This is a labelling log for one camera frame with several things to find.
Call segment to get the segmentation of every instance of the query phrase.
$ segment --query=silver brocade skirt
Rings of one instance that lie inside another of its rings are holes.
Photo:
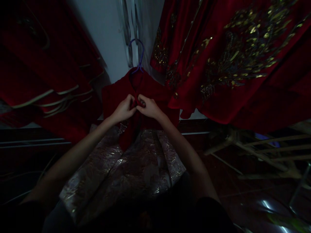
[[[82,226],[123,200],[152,200],[165,193],[186,168],[163,131],[146,129],[123,152],[113,127],[65,184],[60,199]]]

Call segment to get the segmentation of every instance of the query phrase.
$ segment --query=purple hanger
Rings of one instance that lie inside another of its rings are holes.
[[[133,42],[134,40],[135,40],[135,39],[132,39],[132,40],[130,41],[129,47],[131,46],[131,44],[132,44],[132,42]],[[137,66],[137,69],[136,69],[132,74],[136,73],[136,72],[138,71],[138,69],[140,69],[141,72],[143,72],[143,70],[142,70],[142,61],[143,61],[143,56],[144,56],[145,48],[144,48],[144,44],[142,43],[142,41],[141,41],[140,39],[138,39],[138,41],[142,44],[143,53],[142,53],[142,55],[141,55],[141,57],[140,57],[140,61],[139,61],[139,64],[138,64],[138,66]]]

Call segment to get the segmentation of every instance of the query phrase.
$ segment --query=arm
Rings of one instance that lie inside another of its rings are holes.
[[[190,143],[160,110],[153,99],[139,95],[138,100],[143,101],[145,107],[137,106],[137,110],[145,116],[157,120],[166,132],[170,143],[190,175],[194,196],[197,199],[208,196],[220,202],[205,165]]]
[[[115,124],[130,118],[136,108],[130,110],[130,103],[134,100],[128,95],[114,113],[106,118],[92,133],[88,134],[67,153],[65,153],[45,174],[30,194],[22,201],[39,201],[45,211],[49,213],[57,201],[57,197],[67,180],[82,165],[105,133]]]

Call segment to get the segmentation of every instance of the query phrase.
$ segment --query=red garment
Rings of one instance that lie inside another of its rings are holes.
[[[154,99],[159,108],[169,117],[171,122],[177,126],[179,123],[179,109],[170,109],[167,107],[172,91],[153,80],[145,70],[143,73],[137,71],[131,74],[135,70],[136,67],[130,69],[122,79],[102,89],[104,118],[109,117],[128,94],[135,97],[135,101],[132,103],[131,108],[137,105],[143,106],[137,99],[139,94],[142,94],[150,99]],[[121,149],[126,151],[132,141],[135,140],[134,135],[137,130],[148,128],[162,130],[162,127],[155,119],[144,116],[139,111],[136,111],[135,114],[128,119],[127,128],[120,135],[119,144]]]
[[[77,143],[101,114],[89,84],[103,73],[99,55],[62,0],[18,1],[6,12],[0,98],[13,111],[0,120],[20,127],[26,118]]]
[[[310,118],[297,106],[311,99],[311,2],[292,3],[165,1],[150,64],[175,90],[168,106],[259,133]]]

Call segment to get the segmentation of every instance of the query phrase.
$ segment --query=tiled floor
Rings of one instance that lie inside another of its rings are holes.
[[[193,137],[200,140],[199,137],[202,136],[190,137],[190,141],[196,141]],[[204,156],[202,148],[199,148],[198,153],[209,171],[222,205],[235,224],[254,233],[299,232],[291,227],[292,224],[289,224],[295,216],[288,206],[298,181],[294,179],[240,180],[237,178],[237,172],[217,158],[212,155]],[[238,156],[235,147],[223,149],[217,152],[217,156],[245,174],[271,169],[264,162],[259,162],[254,158]],[[299,215],[309,222],[311,221],[310,197],[311,191],[302,189],[294,204]],[[273,224],[268,218],[269,212],[275,213],[271,215],[273,221],[282,219],[284,223]]]

